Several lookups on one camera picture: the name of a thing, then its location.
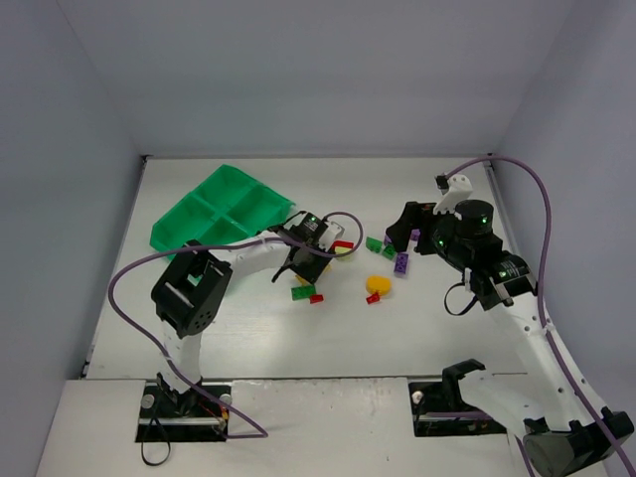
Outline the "yellow rectangular lego brick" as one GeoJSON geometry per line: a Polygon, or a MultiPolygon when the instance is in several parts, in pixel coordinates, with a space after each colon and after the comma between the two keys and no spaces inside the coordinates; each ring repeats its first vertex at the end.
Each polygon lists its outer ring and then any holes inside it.
{"type": "Polygon", "coordinates": [[[325,273],[329,272],[332,269],[331,263],[327,264],[325,268],[318,274],[317,280],[323,276],[325,273]]]}

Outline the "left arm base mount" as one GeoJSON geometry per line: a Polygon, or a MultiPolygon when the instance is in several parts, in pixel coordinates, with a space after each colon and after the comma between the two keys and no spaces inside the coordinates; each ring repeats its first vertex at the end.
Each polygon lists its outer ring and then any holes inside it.
{"type": "Polygon", "coordinates": [[[137,443],[225,442],[230,413],[196,392],[172,402],[157,383],[145,384],[135,435],[137,443]]]}

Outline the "yellow oval lego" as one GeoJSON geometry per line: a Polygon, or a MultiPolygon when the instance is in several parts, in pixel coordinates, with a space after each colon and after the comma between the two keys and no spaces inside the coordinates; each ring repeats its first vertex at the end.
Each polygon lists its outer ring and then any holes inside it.
{"type": "Polygon", "coordinates": [[[366,280],[366,290],[369,295],[377,294],[380,297],[388,295],[392,291],[392,282],[388,277],[371,275],[366,280]]]}

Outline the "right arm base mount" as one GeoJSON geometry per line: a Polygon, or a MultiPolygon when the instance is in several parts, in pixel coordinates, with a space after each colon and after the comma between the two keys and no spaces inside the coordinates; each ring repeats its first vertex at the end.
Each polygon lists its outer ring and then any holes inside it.
{"type": "Polygon", "coordinates": [[[507,432],[481,409],[468,404],[453,407],[441,381],[409,381],[407,388],[415,437],[478,437],[507,432]]]}

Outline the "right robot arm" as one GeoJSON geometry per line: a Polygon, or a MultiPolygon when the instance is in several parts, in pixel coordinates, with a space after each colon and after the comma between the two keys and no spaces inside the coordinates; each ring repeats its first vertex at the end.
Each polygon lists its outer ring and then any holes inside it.
{"type": "Polygon", "coordinates": [[[493,233],[493,206],[465,200],[449,214],[434,208],[406,203],[387,229],[391,244],[403,252],[418,231],[417,253],[437,255],[461,272],[460,286],[511,341],[538,395],[515,392],[470,359],[442,372],[438,393],[449,409],[474,407],[488,414],[521,439],[542,476],[568,476],[612,455],[634,425],[626,412],[607,406],[574,362],[540,302],[528,265],[504,250],[493,233]]]}

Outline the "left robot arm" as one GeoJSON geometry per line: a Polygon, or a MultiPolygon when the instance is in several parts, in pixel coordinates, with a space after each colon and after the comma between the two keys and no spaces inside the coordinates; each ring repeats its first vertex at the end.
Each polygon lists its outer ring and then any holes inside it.
{"type": "Polygon", "coordinates": [[[169,360],[158,373],[162,394],[180,416],[192,412],[201,397],[192,389],[202,381],[201,343],[214,322],[230,285],[254,273],[291,270],[313,284],[331,259],[344,228],[307,213],[296,225],[273,226],[230,249],[178,253],[151,291],[162,322],[169,360]]]}

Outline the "green lego brick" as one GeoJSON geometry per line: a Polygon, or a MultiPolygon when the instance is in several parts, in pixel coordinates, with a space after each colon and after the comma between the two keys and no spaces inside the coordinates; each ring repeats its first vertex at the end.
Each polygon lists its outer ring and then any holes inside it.
{"type": "Polygon", "coordinates": [[[293,301],[309,299],[316,293],[314,285],[302,285],[291,288],[291,298],[293,301]]]}

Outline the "green compartment tray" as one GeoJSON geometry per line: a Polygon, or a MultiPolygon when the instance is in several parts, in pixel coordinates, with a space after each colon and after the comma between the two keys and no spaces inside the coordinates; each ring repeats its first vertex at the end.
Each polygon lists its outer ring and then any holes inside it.
{"type": "Polygon", "coordinates": [[[283,223],[295,203],[243,170],[222,165],[152,226],[157,251],[190,240],[230,244],[283,223]]]}

